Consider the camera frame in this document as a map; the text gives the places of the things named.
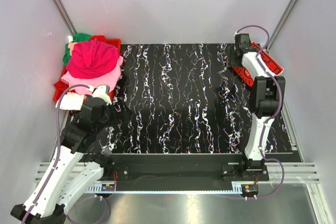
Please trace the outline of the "white coca-cola t-shirt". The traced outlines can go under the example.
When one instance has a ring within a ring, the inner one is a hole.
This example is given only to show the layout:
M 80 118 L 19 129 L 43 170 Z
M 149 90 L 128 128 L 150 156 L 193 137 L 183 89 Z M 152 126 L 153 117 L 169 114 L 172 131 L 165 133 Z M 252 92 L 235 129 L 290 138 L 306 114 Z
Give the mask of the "white coca-cola t-shirt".
M 232 66 L 233 70 L 249 87 L 254 85 L 256 77 L 266 77 L 266 72 L 273 76 L 279 76 L 284 71 L 284 68 L 265 51 L 257 55 L 260 49 L 260 46 L 252 42 L 251 48 L 248 48 L 247 52 L 242 56 L 241 66 Z

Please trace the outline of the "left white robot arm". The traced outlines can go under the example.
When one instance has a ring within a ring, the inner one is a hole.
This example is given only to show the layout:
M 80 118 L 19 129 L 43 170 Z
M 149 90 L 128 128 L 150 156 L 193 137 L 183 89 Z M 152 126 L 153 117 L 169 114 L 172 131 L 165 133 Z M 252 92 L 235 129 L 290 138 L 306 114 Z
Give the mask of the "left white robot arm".
M 96 181 L 115 175 L 112 157 L 92 154 L 86 166 L 70 183 L 67 180 L 97 135 L 109 127 L 128 124 L 131 111 L 124 100 L 111 103 L 89 97 L 82 109 L 63 128 L 52 161 L 31 196 L 15 205 L 11 216 L 21 223 L 64 223 L 66 215 L 81 195 Z

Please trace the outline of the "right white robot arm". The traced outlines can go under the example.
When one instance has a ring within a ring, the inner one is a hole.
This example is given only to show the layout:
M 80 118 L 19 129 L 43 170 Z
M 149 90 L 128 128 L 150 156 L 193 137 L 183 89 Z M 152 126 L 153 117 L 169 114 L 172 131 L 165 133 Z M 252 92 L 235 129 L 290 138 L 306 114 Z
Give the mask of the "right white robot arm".
M 235 43 L 227 49 L 227 67 L 243 67 L 254 79 L 249 99 L 250 135 L 238 167 L 239 176 L 250 180 L 264 167 L 267 137 L 283 106 L 286 80 L 269 69 L 247 33 L 235 35 Z

